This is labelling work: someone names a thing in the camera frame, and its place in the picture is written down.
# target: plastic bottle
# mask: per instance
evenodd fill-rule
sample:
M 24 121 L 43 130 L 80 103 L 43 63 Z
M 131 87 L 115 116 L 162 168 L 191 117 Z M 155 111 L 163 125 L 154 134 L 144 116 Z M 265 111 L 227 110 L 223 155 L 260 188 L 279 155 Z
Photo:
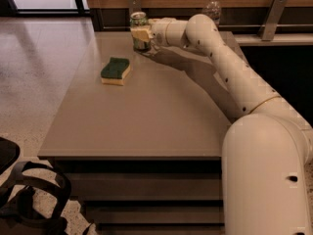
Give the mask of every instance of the plastic bottle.
M 202 13 L 210 17 L 219 26 L 221 18 L 221 5 L 219 0 L 208 0 L 207 5 L 202 9 Z

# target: table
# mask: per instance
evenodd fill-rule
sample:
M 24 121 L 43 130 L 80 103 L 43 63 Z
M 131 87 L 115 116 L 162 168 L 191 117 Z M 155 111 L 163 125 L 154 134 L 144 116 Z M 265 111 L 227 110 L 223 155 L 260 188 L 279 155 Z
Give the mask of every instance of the table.
M 230 32 L 222 36 L 242 54 Z M 101 83 L 110 57 L 130 60 L 124 86 Z M 95 33 L 38 157 L 67 175 L 104 234 L 216 234 L 231 123 L 209 95 L 228 94 L 214 77 L 208 57 L 137 53 L 129 32 Z

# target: green can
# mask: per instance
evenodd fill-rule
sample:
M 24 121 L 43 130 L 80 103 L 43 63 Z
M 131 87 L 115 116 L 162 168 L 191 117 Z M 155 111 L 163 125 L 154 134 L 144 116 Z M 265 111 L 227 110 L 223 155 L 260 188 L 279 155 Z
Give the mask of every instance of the green can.
M 148 21 L 146 13 L 135 12 L 130 16 L 131 27 L 138 27 L 138 26 L 144 26 L 144 25 L 149 25 L 149 21 Z M 133 42 L 134 42 L 134 50 L 136 51 L 148 51 L 151 49 L 150 42 L 144 42 L 136 38 L 133 38 Z

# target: white robotic arm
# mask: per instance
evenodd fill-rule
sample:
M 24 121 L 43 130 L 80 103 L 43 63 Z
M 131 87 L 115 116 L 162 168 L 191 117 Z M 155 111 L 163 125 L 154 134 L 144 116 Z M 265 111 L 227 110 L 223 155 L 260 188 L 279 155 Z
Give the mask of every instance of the white robotic arm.
M 242 111 L 222 151 L 226 234 L 312 235 L 304 178 L 310 124 L 227 46 L 209 17 L 155 20 L 151 32 L 157 45 L 205 53 Z

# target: yellow sponge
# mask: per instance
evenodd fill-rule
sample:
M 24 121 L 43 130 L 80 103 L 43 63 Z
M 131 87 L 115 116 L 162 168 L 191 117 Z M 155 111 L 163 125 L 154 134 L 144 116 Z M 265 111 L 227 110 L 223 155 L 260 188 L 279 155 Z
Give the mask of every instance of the yellow sponge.
M 101 80 L 105 84 L 124 85 L 124 78 L 129 72 L 128 59 L 110 58 L 109 63 L 101 71 Z

